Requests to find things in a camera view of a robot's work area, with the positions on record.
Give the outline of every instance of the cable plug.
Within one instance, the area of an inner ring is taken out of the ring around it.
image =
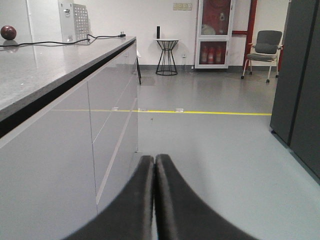
[[[124,32],[124,31],[120,32],[120,35],[119,35],[120,38],[123,38],[123,37],[125,37],[125,36],[126,36],[126,35],[125,35],[125,32]]]

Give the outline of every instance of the red ball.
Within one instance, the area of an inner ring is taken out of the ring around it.
[[[1,28],[0,33],[1,33],[1,36],[7,40],[13,40],[17,36],[17,31],[13,26],[7,26],[7,25],[3,26]]]

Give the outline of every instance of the gray chair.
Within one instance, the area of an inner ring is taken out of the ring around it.
[[[278,77],[279,75],[278,56],[279,56],[279,50],[282,49],[282,45],[279,45],[281,37],[282,37],[281,31],[263,30],[258,32],[258,35],[256,38],[256,45],[252,45],[252,48],[255,49],[256,53],[250,53],[246,55],[246,61],[244,64],[244,69],[243,69],[243,74],[241,76],[241,79],[245,78],[245,71],[247,68],[248,61],[250,65],[250,72],[249,72],[250,75],[252,75],[252,61],[270,63],[268,78],[266,80],[267,83],[270,82],[269,78],[270,78],[271,67],[273,63],[276,62],[275,77],[276,78]]]

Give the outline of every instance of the small side table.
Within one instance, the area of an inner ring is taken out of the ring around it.
[[[176,68],[172,49],[177,45],[178,39],[154,39],[162,49],[158,67],[155,73],[163,76],[177,75],[178,71]]]

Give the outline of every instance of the red fire extinguisher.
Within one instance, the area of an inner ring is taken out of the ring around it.
[[[215,63],[215,48],[211,46],[209,48],[209,53],[208,53],[208,64],[214,64]]]
[[[208,47],[204,46],[201,51],[201,64],[207,64],[208,62]]]
[[[215,63],[221,64],[221,56],[222,56],[222,50],[221,47],[218,46],[215,52]]]

